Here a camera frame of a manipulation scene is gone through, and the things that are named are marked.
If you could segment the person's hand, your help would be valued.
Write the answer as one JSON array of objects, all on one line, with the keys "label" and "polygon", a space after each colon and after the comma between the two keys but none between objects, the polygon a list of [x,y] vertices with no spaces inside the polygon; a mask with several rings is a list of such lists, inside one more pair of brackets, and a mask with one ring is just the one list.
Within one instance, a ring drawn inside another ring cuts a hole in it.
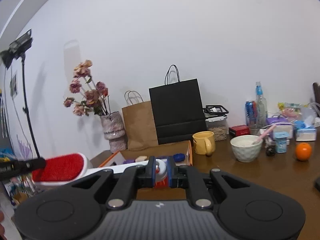
[{"label": "person's hand", "polygon": [[5,219],[4,213],[3,213],[3,211],[0,211],[0,235],[2,237],[4,237],[4,234],[5,234],[5,228],[2,225],[2,223],[4,222],[4,219]]}]

